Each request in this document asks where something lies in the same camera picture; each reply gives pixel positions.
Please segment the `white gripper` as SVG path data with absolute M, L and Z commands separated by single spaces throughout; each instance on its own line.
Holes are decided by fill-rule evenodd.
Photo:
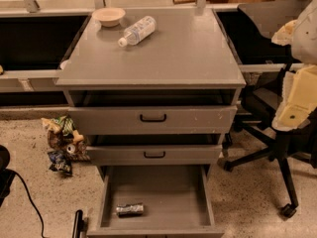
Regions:
M 296 20 L 283 25 L 271 38 L 280 46 L 290 45 Z M 271 122 L 277 131 L 302 129 L 309 124 L 309 115 L 317 108 L 317 65 L 310 64 L 296 73 L 287 72 L 282 84 L 282 101 Z

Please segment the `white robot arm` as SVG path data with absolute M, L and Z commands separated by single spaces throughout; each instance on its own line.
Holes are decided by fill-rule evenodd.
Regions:
M 296 20 L 275 32 L 271 41 L 280 46 L 291 45 L 292 56 L 303 63 L 296 73 L 285 74 L 282 101 L 271 125 L 279 131 L 303 128 L 317 107 L 317 0 Z

